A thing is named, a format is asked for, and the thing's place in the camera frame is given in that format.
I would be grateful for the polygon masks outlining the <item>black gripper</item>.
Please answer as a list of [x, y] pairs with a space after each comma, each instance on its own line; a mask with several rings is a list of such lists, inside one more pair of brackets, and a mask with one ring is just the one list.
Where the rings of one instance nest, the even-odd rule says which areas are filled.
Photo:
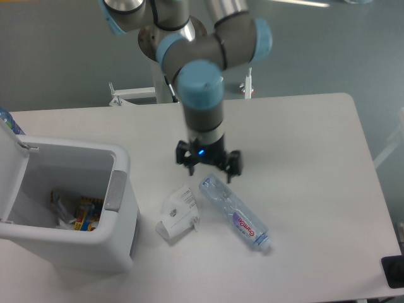
[[227, 184], [233, 177], [242, 174], [242, 152], [234, 150], [227, 154], [225, 140], [222, 135], [218, 140], [210, 144], [202, 144], [198, 139], [187, 142], [180, 140], [175, 148], [175, 160], [179, 165], [187, 167], [189, 175], [193, 176], [194, 166], [198, 163], [214, 166], [225, 171]]

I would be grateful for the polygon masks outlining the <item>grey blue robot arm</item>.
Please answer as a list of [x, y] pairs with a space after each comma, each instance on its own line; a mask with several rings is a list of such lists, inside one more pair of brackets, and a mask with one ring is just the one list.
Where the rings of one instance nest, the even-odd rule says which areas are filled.
[[188, 135], [187, 141], [177, 144], [176, 162], [190, 173], [203, 163], [228, 178], [241, 175], [242, 153], [225, 149], [222, 73], [270, 53], [273, 34], [266, 19], [254, 18], [245, 1], [207, 1], [214, 31], [189, 39], [182, 34], [191, 24], [188, 1], [100, 1], [99, 5], [117, 35], [147, 26], [163, 34], [154, 57], [182, 104]]

